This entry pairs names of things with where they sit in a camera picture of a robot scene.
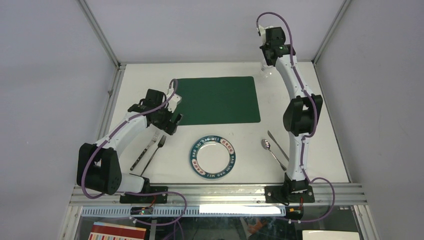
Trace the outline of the clear drinking glass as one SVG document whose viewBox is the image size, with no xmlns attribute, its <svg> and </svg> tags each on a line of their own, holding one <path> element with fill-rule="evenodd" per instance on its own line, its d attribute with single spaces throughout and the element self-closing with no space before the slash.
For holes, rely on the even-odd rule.
<svg viewBox="0 0 424 240">
<path fill-rule="evenodd" d="M 272 65 L 269 66 L 269 65 L 266 64 L 266 62 L 262 62 L 261 65 L 260 65 L 260 72 L 259 73 L 263 78 L 268 78 L 272 75 L 273 69 L 274 69 L 274 67 Z"/>
</svg>

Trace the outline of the white plate teal rim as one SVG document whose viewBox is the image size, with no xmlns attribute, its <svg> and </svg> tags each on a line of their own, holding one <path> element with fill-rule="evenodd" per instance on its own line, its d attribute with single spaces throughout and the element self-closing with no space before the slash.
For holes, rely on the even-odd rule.
<svg viewBox="0 0 424 240">
<path fill-rule="evenodd" d="M 236 151 L 229 140 L 218 135 L 206 135 L 192 146 L 188 160 L 193 171 L 206 180 L 227 176 L 235 167 Z"/>
</svg>

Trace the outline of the dark green placemat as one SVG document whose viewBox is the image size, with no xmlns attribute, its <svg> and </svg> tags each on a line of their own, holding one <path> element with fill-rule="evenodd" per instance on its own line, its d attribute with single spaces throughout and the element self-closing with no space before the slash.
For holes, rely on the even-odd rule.
<svg viewBox="0 0 424 240">
<path fill-rule="evenodd" d="M 180 126 L 259 123 L 255 80 L 252 76 L 180 78 L 181 97 L 175 113 Z"/>
</svg>

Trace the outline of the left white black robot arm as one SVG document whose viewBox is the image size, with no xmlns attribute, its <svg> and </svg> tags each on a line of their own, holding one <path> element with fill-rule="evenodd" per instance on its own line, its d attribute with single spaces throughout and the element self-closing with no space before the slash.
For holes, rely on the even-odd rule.
<svg viewBox="0 0 424 240">
<path fill-rule="evenodd" d="M 148 89 L 145 98 L 133 104 L 119 124 L 95 143 L 84 143 L 78 152 L 77 185 L 89 199 L 115 193 L 131 193 L 138 203 L 145 203 L 151 190 L 145 186 L 142 176 L 123 173 L 119 157 L 128 145 L 144 130 L 154 126 L 173 135 L 182 118 L 174 111 L 181 101 L 177 86 L 169 86 L 168 92 Z"/>
</svg>

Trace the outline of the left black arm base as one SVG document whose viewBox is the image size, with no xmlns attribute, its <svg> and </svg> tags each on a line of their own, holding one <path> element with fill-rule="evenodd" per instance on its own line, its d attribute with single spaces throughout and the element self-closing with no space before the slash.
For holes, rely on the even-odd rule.
<svg viewBox="0 0 424 240">
<path fill-rule="evenodd" d="M 168 190 L 169 188 L 164 185 L 150 186 L 142 191 L 143 196 L 128 193 L 121 195 L 119 203 L 147 205 L 154 202 L 155 204 L 166 204 L 168 202 L 168 194 L 163 192 Z"/>
</svg>

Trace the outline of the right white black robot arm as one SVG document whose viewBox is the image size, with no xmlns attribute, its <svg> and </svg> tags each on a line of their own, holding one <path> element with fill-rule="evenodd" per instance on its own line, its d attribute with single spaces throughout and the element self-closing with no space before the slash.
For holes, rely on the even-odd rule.
<svg viewBox="0 0 424 240">
<path fill-rule="evenodd" d="M 313 203 L 315 197 L 306 173 L 308 148 L 310 138 L 316 132 L 324 100 L 302 80 L 295 51 L 291 44 L 286 43 L 284 30 L 274 26 L 259 26 L 257 29 L 262 40 L 260 49 L 264 63 L 274 67 L 281 75 L 290 98 L 282 117 L 289 136 L 288 166 L 282 187 L 271 195 L 283 203 Z"/>
</svg>

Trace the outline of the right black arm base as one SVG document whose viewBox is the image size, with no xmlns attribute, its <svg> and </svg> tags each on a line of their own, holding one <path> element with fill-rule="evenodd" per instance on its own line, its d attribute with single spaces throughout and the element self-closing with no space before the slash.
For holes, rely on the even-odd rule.
<svg viewBox="0 0 424 240">
<path fill-rule="evenodd" d="M 264 187 L 265 202 L 268 204 L 289 204 L 314 203 L 315 196 L 313 188 L 307 187 L 306 191 L 291 193 L 282 185 Z"/>
</svg>

